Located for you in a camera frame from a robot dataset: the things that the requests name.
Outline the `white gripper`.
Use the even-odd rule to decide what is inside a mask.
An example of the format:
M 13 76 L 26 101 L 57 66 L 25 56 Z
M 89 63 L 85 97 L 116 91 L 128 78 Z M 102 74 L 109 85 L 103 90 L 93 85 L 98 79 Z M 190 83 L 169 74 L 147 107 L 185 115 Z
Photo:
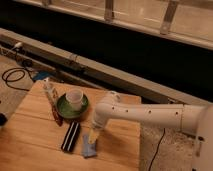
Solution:
M 105 120 L 92 120 L 92 128 L 89 132 L 88 143 L 93 144 L 99 137 L 100 132 L 98 130 L 103 130 L 106 126 Z

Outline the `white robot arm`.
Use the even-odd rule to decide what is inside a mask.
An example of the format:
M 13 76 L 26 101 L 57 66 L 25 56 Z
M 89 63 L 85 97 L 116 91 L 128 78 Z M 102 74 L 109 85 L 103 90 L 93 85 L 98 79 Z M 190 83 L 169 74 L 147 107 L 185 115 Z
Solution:
M 213 171 L 213 104 L 125 104 L 109 91 L 95 106 L 88 142 L 94 143 L 110 119 L 173 128 L 195 136 L 192 171 Z

